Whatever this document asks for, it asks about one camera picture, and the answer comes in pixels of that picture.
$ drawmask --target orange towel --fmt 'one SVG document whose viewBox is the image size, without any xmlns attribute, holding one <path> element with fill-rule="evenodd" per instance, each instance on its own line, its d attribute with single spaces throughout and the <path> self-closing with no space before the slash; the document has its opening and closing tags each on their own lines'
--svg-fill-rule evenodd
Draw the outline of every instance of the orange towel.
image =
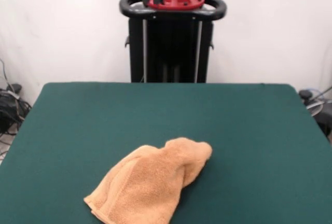
<svg viewBox="0 0 332 224">
<path fill-rule="evenodd" d="M 116 164 L 84 201 L 106 224 L 168 224 L 182 188 L 195 180 L 211 153 L 209 144 L 187 138 L 161 149 L 142 146 Z"/>
</svg>

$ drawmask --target green tablecloth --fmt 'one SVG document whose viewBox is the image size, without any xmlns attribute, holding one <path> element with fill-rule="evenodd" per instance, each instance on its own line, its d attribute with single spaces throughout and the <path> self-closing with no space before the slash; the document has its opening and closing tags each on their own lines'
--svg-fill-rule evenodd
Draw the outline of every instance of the green tablecloth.
<svg viewBox="0 0 332 224">
<path fill-rule="evenodd" d="M 83 197 L 179 136 L 213 155 L 172 224 L 332 223 L 332 149 L 293 88 L 121 83 L 44 87 L 0 166 L 0 222 L 100 223 Z"/>
</svg>

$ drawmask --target white wall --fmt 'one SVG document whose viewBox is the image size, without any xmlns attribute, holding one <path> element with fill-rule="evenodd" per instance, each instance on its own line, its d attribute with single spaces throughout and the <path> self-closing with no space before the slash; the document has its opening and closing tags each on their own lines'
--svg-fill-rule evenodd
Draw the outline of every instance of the white wall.
<svg viewBox="0 0 332 224">
<path fill-rule="evenodd" d="M 34 102 L 49 81 L 130 81 L 119 0 L 0 0 L 0 55 Z M 209 82 L 332 83 L 332 0 L 225 0 Z"/>
</svg>

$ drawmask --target black cable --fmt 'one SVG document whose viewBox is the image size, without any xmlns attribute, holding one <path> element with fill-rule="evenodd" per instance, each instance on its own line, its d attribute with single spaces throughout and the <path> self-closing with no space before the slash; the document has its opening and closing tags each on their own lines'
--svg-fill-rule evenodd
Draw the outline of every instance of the black cable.
<svg viewBox="0 0 332 224">
<path fill-rule="evenodd" d="M 2 144 L 4 144 L 4 145 L 9 145 L 9 146 L 11 146 L 11 144 L 10 144 L 10 143 L 7 143 L 7 142 L 5 142 L 5 141 L 2 141 L 2 140 L 0 140 L 0 143 L 2 143 Z"/>
<path fill-rule="evenodd" d="M 16 124 L 16 131 L 18 131 L 32 107 L 28 102 L 15 94 L 13 86 L 8 82 L 5 63 L 1 58 L 0 62 L 3 66 L 4 78 L 9 88 L 12 88 L 11 91 L 0 89 L 0 135 L 15 136 L 15 131 L 14 133 L 9 132 L 10 128 L 13 124 Z"/>
<path fill-rule="evenodd" d="M 6 75 L 6 70 L 5 70 L 5 63 L 4 63 L 4 61 L 1 58 L 0 58 L 0 62 L 2 63 L 2 71 L 4 73 L 4 77 L 8 81 L 7 75 Z"/>
<path fill-rule="evenodd" d="M 318 99 L 319 97 L 323 96 L 325 93 L 327 93 L 327 92 L 330 91 L 330 90 L 332 90 L 332 86 L 329 87 L 328 89 L 326 89 L 325 91 L 323 91 L 322 93 L 320 93 L 319 95 L 317 95 L 317 96 L 315 96 L 314 98 L 312 98 L 312 99 L 310 100 L 310 103 L 311 103 L 312 101 Z"/>
<path fill-rule="evenodd" d="M 9 119 L 11 119 L 12 121 L 16 122 L 17 124 L 20 123 L 19 120 L 15 119 L 10 113 L 6 112 L 5 110 L 0 109 L 0 113 L 5 114 Z"/>
<path fill-rule="evenodd" d="M 1 153 L 0 153 L 0 157 L 1 157 L 2 155 L 6 154 L 7 152 L 8 152 L 8 150 L 6 150 L 6 151 L 4 151 L 4 152 L 1 152 Z"/>
</svg>

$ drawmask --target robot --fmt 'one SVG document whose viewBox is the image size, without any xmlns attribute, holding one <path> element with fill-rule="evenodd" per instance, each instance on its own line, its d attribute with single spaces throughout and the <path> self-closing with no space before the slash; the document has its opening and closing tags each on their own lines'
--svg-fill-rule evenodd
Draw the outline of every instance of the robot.
<svg viewBox="0 0 332 224">
<path fill-rule="evenodd" d="M 129 17 L 132 82 L 206 82 L 213 21 L 225 16 L 224 1 L 121 0 L 120 11 Z"/>
</svg>

